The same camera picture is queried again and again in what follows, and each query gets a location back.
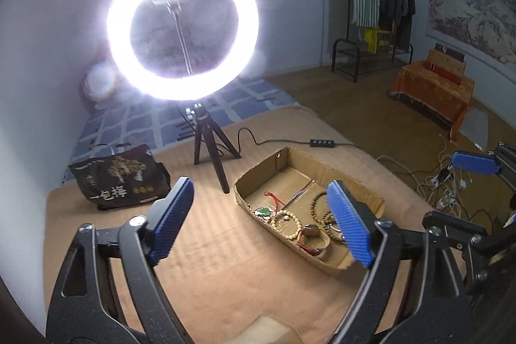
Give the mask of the red strap wristwatch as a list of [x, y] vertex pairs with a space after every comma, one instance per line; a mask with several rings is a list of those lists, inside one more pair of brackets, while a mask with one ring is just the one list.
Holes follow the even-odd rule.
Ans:
[[329, 236], [315, 224], [307, 224], [301, 228], [296, 245], [312, 257], [321, 257], [330, 247]]

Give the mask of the black printed gift bag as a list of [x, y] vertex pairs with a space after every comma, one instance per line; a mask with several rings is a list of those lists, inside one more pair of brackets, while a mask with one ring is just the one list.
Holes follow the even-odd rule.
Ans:
[[100, 211], [152, 203], [171, 190], [170, 174], [146, 144], [73, 163], [68, 169], [86, 200]]

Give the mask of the shallow cardboard box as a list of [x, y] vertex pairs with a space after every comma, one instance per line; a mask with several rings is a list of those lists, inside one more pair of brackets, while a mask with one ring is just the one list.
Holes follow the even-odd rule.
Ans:
[[[235, 197], [254, 220], [319, 270], [338, 277], [353, 263], [330, 207], [326, 190], [342, 181], [352, 195], [380, 217], [385, 201], [365, 184], [296, 148], [282, 148], [244, 173], [235, 183]], [[296, 245], [301, 228], [315, 224], [330, 238], [321, 257]]]

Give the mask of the orange cloth covered table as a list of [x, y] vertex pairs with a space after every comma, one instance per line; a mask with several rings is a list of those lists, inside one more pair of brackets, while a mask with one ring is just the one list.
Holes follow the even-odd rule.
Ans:
[[458, 130], [471, 107], [475, 82], [464, 76], [461, 83], [456, 84], [424, 64], [420, 60], [403, 66], [389, 95], [396, 99], [408, 98], [423, 105], [451, 127], [449, 139], [457, 143]]

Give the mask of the black tripod stand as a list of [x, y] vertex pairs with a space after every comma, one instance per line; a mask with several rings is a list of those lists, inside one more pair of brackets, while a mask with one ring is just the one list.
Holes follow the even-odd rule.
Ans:
[[241, 159], [240, 152], [232, 142], [230, 142], [230, 139], [228, 139], [222, 128], [213, 119], [212, 115], [202, 103], [188, 103], [185, 107], [184, 118], [186, 118], [186, 121], [192, 127], [194, 133], [194, 164], [199, 165], [200, 163], [200, 147], [201, 143], [204, 142], [220, 187], [225, 194], [228, 194], [230, 186], [219, 154], [216, 138], [221, 141], [222, 147], [225, 148], [233, 158]]

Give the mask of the blue checkered bed sheet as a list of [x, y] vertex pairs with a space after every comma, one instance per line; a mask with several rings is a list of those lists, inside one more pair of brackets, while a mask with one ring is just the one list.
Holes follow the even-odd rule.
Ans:
[[[220, 127], [283, 106], [296, 105], [287, 92], [264, 79], [236, 79], [204, 104]], [[149, 96], [114, 103], [90, 116], [75, 147], [72, 163], [118, 152], [120, 144], [146, 144], [157, 151], [193, 134], [185, 122], [186, 104]]]

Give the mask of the wooden box with red book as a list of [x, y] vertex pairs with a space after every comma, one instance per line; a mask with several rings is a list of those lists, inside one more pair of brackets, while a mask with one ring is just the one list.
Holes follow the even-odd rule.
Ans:
[[423, 66], [437, 75], [460, 85], [466, 70], [465, 55], [445, 44], [435, 43], [429, 49]]

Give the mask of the rolled floral quilt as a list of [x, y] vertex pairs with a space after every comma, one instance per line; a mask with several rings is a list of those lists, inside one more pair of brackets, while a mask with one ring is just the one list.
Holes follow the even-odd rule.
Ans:
[[105, 60], [93, 64], [80, 81], [80, 94], [90, 111], [101, 111], [129, 101], [133, 89], [118, 67]]

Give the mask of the yellow box on rack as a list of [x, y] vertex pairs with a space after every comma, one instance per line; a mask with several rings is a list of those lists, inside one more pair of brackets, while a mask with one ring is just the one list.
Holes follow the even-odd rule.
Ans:
[[390, 51], [392, 32], [380, 28], [365, 28], [363, 32], [367, 51], [371, 54], [388, 53]]

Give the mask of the black clothes rack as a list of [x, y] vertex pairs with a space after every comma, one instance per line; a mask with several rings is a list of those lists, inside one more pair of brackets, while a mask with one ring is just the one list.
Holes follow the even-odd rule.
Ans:
[[356, 83], [369, 58], [389, 55], [394, 62], [405, 54], [412, 59], [414, 47], [400, 39], [414, 14], [415, 0], [345, 0], [345, 34], [332, 43], [331, 72]]

